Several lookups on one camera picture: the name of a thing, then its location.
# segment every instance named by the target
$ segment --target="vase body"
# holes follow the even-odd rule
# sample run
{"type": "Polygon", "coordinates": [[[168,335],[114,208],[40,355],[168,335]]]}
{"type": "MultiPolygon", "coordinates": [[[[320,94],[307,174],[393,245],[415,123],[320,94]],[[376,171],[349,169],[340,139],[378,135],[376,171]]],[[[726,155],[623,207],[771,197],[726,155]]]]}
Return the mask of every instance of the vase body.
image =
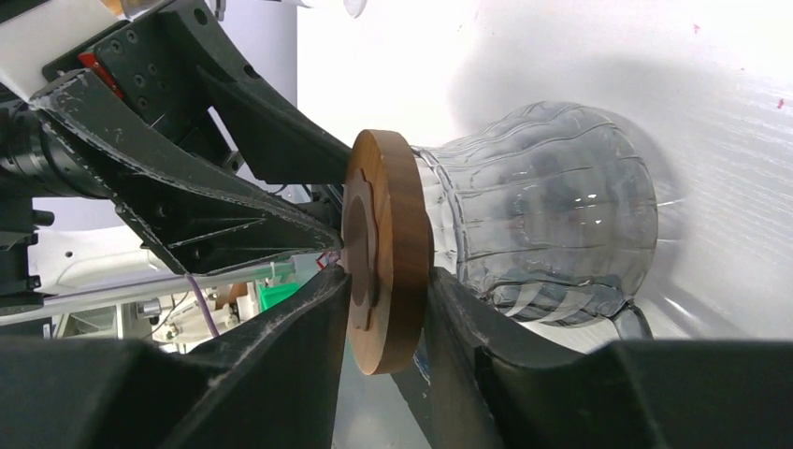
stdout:
{"type": "Polygon", "coordinates": [[[518,322],[614,319],[656,247],[656,195],[596,109],[543,102],[438,148],[414,147],[435,264],[518,322]]]}

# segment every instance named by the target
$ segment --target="wooden ring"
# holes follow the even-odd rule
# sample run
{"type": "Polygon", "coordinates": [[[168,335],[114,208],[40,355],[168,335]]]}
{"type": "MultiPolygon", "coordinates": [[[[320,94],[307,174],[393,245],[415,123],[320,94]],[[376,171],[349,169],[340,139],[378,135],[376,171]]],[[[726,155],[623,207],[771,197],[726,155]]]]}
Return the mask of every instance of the wooden ring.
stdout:
{"type": "Polygon", "coordinates": [[[418,166],[400,134],[358,135],[342,217],[342,265],[353,276],[347,330],[355,361],[365,374],[399,371],[421,336],[432,258],[418,166]]]}

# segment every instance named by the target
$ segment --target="screw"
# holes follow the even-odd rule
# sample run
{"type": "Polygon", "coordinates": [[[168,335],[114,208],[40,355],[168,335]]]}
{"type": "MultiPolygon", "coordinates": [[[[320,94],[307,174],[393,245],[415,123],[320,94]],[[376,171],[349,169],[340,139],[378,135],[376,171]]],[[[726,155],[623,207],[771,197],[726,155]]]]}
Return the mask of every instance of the screw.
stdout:
{"type": "Polygon", "coordinates": [[[209,23],[209,19],[207,18],[207,13],[205,13],[200,8],[197,7],[195,9],[194,15],[195,15],[195,21],[196,22],[198,22],[198,23],[200,23],[202,25],[206,25],[207,23],[209,23]]]}
{"type": "Polygon", "coordinates": [[[204,257],[207,257],[210,253],[212,253],[212,247],[207,244],[193,248],[193,258],[195,260],[201,260],[204,257]]]}
{"type": "Polygon", "coordinates": [[[113,52],[116,54],[123,53],[123,45],[117,39],[113,39],[110,41],[110,49],[113,50],[113,52]]]}
{"type": "Polygon", "coordinates": [[[158,204],[156,208],[154,208],[154,215],[160,218],[166,218],[168,216],[168,213],[166,211],[166,204],[165,203],[158,204]]]}

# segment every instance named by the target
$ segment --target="white wall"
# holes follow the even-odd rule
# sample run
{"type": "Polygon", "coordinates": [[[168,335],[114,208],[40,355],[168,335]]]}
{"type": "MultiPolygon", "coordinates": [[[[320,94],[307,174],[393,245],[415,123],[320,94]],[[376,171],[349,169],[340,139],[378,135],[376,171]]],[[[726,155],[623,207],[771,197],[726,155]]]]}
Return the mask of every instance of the white wall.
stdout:
{"type": "Polygon", "coordinates": [[[348,143],[378,127],[429,146],[540,100],[615,112],[650,139],[661,241],[640,303],[674,316],[659,334],[790,339],[790,17],[772,0],[381,0],[355,21],[300,11],[298,105],[348,143]]]}

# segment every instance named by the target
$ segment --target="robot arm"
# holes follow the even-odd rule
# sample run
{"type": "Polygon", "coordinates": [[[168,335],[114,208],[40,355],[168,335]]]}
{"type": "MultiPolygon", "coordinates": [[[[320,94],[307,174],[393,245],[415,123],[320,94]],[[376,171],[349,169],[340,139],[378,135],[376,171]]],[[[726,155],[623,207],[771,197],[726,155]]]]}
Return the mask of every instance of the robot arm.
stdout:
{"type": "Polygon", "coordinates": [[[17,267],[0,270],[0,308],[40,306],[46,290],[40,270],[18,269],[38,263],[27,253],[46,224],[33,223],[32,197],[110,199],[179,274],[339,247],[349,148],[256,74],[204,2],[161,2],[133,22],[98,0],[34,3],[0,8],[0,36],[13,42],[0,55],[0,202],[13,212],[0,220],[0,265],[17,267]],[[32,38],[42,28],[33,23],[57,25],[32,38]],[[36,44],[43,39],[48,46],[36,44]],[[35,57],[10,63],[23,54],[35,57]],[[315,201],[295,206],[263,192],[235,175],[245,163],[270,183],[317,185],[315,201]]]}
{"type": "MultiPolygon", "coordinates": [[[[581,355],[527,332],[428,265],[423,207],[387,217],[408,229],[400,242],[412,259],[381,257],[394,248],[379,237],[394,229],[369,229],[382,209],[368,198],[423,206],[421,186],[375,196],[356,164],[407,161],[403,171],[383,172],[389,183],[402,181],[391,175],[412,173],[410,150],[401,160],[366,151],[378,150],[378,137],[384,147],[399,143],[396,133],[362,133],[351,156],[262,80],[202,0],[166,1],[134,22],[91,1],[0,7],[2,82],[23,100],[6,99],[0,122],[6,312],[35,306],[29,295],[42,284],[27,270],[28,252],[52,217],[33,211],[34,196],[107,198],[166,267],[211,274],[340,247],[340,185],[350,165],[357,184],[343,198],[345,267],[325,268],[290,300],[187,356],[140,341],[0,339],[4,449],[325,449],[346,336],[368,351],[372,373],[410,361],[422,329],[431,384],[412,365],[393,377],[435,448],[793,444],[790,344],[619,341],[581,355]],[[13,66],[23,55],[30,62],[13,66]],[[312,203],[289,204],[235,176],[242,160],[264,181],[322,187],[312,203]],[[395,351],[398,360],[384,357],[395,351]]],[[[34,266],[59,263],[36,251],[34,266]]]]}

